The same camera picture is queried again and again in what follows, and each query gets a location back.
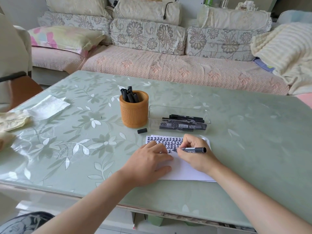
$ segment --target cream knit blanket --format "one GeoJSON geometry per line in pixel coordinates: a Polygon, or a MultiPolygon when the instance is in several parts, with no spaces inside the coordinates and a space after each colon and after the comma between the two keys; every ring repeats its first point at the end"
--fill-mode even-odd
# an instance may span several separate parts
{"type": "Polygon", "coordinates": [[[290,86],[289,94],[312,93],[312,24],[283,24],[254,36],[252,54],[275,68],[290,86]]]}

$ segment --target stack of paper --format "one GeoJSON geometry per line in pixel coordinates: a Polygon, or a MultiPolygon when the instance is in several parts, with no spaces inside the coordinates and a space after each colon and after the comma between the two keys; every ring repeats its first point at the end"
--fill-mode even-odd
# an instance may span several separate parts
{"type": "MultiPolygon", "coordinates": [[[[209,140],[203,138],[210,147],[209,140]]],[[[157,143],[163,143],[168,150],[168,153],[174,157],[173,161],[165,161],[159,164],[159,167],[162,166],[171,166],[172,171],[161,178],[161,180],[192,180],[192,181],[206,181],[206,182],[215,182],[214,179],[201,173],[191,167],[186,161],[181,159],[177,152],[174,152],[173,149],[176,149],[182,143],[183,138],[180,137],[170,137],[170,136],[161,136],[161,135],[151,135],[146,137],[146,143],[155,140],[157,143]]]]}

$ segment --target forearm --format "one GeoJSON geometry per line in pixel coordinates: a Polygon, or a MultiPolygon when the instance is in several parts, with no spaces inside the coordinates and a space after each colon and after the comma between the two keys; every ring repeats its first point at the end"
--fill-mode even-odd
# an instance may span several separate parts
{"type": "Polygon", "coordinates": [[[109,213],[134,188],[122,171],[115,172],[98,188],[34,232],[57,234],[94,233],[109,213]]]}
{"type": "Polygon", "coordinates": [[[229,168],[220,165],[210,176],[228,193],[258,233],[312,233],[310,224],[229,168]]]}

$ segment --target white paper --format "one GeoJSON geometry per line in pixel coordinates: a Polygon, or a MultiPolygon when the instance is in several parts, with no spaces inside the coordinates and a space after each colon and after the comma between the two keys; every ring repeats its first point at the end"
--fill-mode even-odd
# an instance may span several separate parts
{"type": "MultiPolygon", "coordinates": [[[[148,142],[148,137],[173,138],[170,136],[151,135],[151,136],[146,137],[146,143],[148,142]]],[[[203,138],[203,139],[207,142],[208,146],[210,147],[209,140],[207,138],[203,138]]],[[[157,140],[157,139],[154,139],[154,140],[157,143],[161,142],[160,140],[157,140]]],[[[174,157],[173,161],[162,162],[159,164],[158,167],[171,166],[172,171],[168,173],[167,175],[163,176],[161,180],[192,180],[192,181],[215,182],[215,180],[212,179],[210,176],[192,168],[190,164],[188,164],[186,161],[184,161],[178,156],[177,152],[174,152],[171,149],[169,149],[169,151],[170,151],[170,155],[174,157]]]]}
{"type": "Polygon", "coordinates": [[[62,99],[49,95],[26,111],[36,120],[45,120],[52,117],[69,105],[69,103],[64,102],[62,99]]]}

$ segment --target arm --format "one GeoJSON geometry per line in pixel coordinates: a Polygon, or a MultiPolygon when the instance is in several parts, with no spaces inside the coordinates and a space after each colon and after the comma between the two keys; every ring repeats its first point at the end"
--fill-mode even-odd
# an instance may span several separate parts
{"type": "Polygon", "coordinates": [[[309,223],[222,165],[204,140],[186,134],[180,147],[207,148],[205,154],[186,153],[181,149],[178,149],[177,153],[193,168],[206,173],[218,182],[258,233],[312,233],[312,226],[309,223]]]}
{"type": "Polygon", "coordinates": [[[143,145],[129,158],[122,169],[72,207],[41,226],[34,234],[95,233],[129,191],[138,186],[151,184],[170,172],[169,166],[158,170],[156,167],[158,163],[172,159],[163,144],[152,141],[143,145]]]}

